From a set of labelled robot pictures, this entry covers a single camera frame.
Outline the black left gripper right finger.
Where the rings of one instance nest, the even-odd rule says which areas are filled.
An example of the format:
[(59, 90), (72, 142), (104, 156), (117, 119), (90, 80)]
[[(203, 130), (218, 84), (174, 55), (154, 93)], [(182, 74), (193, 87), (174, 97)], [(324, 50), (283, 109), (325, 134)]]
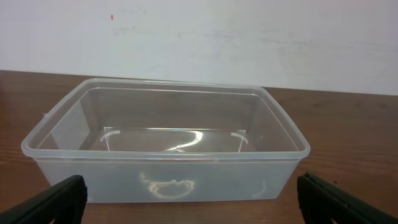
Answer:
[(308, 172), (297, 178), (297, 193), (306, 224), (397, 224), (397, 218)]

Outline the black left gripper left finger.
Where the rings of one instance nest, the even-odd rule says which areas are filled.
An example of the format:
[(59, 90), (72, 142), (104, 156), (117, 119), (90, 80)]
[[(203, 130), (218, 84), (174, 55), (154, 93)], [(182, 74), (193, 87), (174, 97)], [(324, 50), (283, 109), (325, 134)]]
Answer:
[(1, 223), (80, 224), (88, 200), (83, 176), (73, 175), (1, 213)]

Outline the clear plastic container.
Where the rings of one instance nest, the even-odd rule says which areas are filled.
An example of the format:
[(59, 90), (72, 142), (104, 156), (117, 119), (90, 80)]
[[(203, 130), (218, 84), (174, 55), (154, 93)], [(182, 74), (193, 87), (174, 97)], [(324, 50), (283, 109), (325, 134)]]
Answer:
[(273, 199), (310, 153), (261, 87), (112, 78), (79, 84), (21, 149), (94, 203)]

